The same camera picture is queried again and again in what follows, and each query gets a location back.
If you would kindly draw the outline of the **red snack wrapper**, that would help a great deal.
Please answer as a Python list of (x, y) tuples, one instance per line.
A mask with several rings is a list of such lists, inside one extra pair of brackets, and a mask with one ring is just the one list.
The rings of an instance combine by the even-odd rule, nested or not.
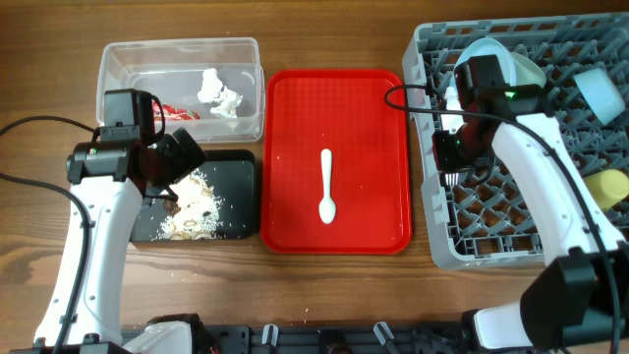
[(180, 109), (168, 104), (162, 104), (161, 107), (154, 104), (154, 109), (157, 120), (161, 119), (161, 113), (164, 113), (166, 121), (193, 121), (200, 119), (200, 116), (192, 110)]

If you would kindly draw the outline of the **white napkin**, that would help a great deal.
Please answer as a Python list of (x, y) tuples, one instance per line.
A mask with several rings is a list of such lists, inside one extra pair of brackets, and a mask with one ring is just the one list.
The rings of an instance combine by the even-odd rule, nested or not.
[(202, 72), (201, 87), (197, 97), (201, 103), (211, 105), (211, 114), (222, 118), (237, 118), (237, 108), (243, 100), (240, 94), (227, 88), (218, 78), (218, 72), (214, 68)]

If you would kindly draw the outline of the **yellow plastic cup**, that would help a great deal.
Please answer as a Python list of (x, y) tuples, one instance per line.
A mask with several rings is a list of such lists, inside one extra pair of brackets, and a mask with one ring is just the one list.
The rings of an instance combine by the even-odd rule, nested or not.
[(602, 210), (612, 208), (628, 196), (628, 176), (620, 170), (604, 170), (585, 177), (584, 182)]

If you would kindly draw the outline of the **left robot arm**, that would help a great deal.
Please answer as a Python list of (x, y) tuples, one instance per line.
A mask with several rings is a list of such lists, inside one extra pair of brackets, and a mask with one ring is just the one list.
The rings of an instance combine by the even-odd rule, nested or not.
[(122, 279), (144, 199), (160, 196), (205, 160), (183, 128), (160, 139), (137, 126), (103, 128), (100, 141), (76, 145), (68, 158), (66, 244), (35, 349), (74, 353), (95, 342), (121, 343)]

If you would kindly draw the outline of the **light blue bowl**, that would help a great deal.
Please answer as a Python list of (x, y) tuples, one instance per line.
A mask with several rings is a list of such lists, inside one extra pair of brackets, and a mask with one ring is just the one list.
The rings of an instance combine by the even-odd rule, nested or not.
[(597, 119), (607, 125), (626, 108), (624, 99), (606, 71), (595, 68), (574, 77), (575, 84)]

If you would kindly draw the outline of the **white plastic fork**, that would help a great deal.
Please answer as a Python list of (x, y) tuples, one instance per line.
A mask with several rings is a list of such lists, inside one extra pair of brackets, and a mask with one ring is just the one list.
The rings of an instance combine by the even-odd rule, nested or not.
[(446, 187), (454, 187), (460, 184), (468, 183), (471, 180), (468, 171), (462, 172), (445, 172), (443, 174), (443, 183)]

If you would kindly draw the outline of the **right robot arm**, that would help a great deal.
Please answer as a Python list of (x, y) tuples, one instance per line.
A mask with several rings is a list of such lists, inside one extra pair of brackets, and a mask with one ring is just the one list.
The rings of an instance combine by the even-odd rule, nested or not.
[(505, 165), (540, 236), (545, 268), (520, 299), (472, 311), (484, 351), (559, 349), (601, 341), (616, 353), (628, 336), (628, 244), (589, 192), (537, 85), (490, 82), (449, 88), (440, 116), (462, 119), (438, 131), (441, 172), (476, 171), (487, 155)]

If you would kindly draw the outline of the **light blue plate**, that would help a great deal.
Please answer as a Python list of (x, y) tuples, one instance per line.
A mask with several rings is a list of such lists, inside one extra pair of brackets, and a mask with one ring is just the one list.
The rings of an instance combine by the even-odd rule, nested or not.
[[(497, 57), (505, 83), (509, 85), (516, 83), (515, 62), (511, 53), (497, 40), (492, 38), (481, 38), (471, 43), (459, 56), (454, 68), (457, 68), (471, 57), (485, 55), (495, 55)], [(450, 85), (445, 91), (444, 101), (447, 110), (461, 110), (459, 94), (454, 78), (451, 79)], [(440, 119), (442, 129), (449, 134), (455, 134), (464, 124), (463, 117), (460, 115), (443, 114), (440, 116)]]

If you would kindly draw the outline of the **food scraps rice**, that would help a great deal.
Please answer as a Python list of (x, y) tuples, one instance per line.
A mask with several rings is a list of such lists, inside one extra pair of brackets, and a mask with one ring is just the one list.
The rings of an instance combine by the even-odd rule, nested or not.
[(166, 217), (160, 222), (157, 240), (186, 241), (217, 239), (223, 225), (220, 210), (223, 199), (208, 184), (207, 174), (199, 168), (171, 186), (176, 202), (165, 201)]

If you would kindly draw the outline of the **light green bowl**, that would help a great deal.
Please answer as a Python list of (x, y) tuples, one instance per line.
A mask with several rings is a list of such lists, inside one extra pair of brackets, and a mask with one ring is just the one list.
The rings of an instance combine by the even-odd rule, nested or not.
[(516, 85), (537, 85), (544, 88), (546, 84), (546, 76), (544, 71), (532, 60), (517, 52), (512, 52), (511, 56), (515, 65)]

